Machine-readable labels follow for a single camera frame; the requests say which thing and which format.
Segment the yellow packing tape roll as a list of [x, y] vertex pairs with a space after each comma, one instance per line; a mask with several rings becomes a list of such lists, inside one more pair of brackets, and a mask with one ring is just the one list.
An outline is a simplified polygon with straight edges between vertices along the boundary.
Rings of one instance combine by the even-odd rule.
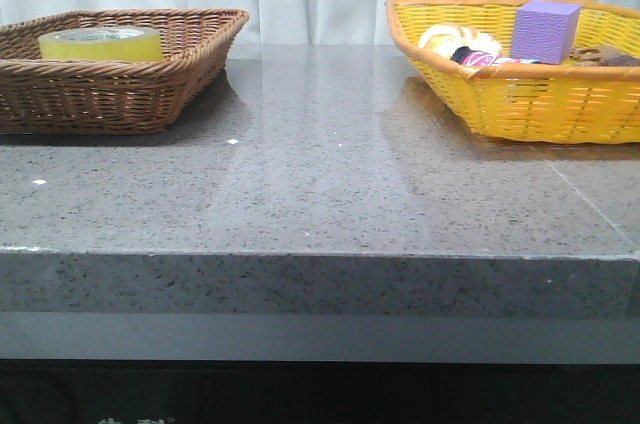
[[164, 59], [160, 33], [137, 26], [73, 28], [38, 37], [48, 60], [156, 62]]

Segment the croissant bread toy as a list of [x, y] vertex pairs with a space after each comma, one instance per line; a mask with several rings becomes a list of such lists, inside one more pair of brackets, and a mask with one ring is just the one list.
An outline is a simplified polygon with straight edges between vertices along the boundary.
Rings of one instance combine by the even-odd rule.
[[420, 37], [418, 47], [447, 59], [456, 50], [468, 47], [492, 55], [503, 53], [502, 44], [492, 35], [473, 27], [458, 24], [436, 24], [429, 27]]

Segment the dark pink labelled can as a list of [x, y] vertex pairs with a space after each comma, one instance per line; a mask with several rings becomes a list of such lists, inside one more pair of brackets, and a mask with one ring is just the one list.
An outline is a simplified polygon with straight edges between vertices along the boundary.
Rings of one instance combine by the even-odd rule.
[[488, 67], [503, 64], [540, 64], [540, 61], [537, 60], [502, 57], [484, 51], [473, 50], [468, 46], [461, 46], [456, 49], [450, 59], [466, 67]]

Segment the yellow woven plastic basket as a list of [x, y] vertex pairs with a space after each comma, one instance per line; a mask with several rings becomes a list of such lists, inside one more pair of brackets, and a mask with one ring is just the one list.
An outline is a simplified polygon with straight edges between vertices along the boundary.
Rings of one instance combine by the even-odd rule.
[[505, 64], [469, 68], [419, 48], [430, 26], [475, 27], [509, 47], [526, 0], [387, 0], [390, 35], [444, 104], [476, 134], [525, 142], [639, 140], [639, 70]]

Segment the purple foam cube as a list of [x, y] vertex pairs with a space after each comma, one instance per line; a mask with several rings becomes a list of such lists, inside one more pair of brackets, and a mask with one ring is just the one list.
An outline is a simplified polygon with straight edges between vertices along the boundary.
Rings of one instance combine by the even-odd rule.
[[510, 56], [561, 64], [573, 48], [582, 6], [532, 0], [516, 13]]

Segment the brown wicker basket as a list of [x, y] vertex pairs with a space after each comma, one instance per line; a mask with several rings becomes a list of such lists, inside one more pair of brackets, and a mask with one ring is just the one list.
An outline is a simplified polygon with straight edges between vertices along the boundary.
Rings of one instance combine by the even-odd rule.
[[[224, 70], [250, 14], [234, 8], [80, 10], [1, 28], [4, 134], [140, 135], [165, 130]], [[160, 33], [160, 62], [51, 61], [52, 31], [134, 25]]]

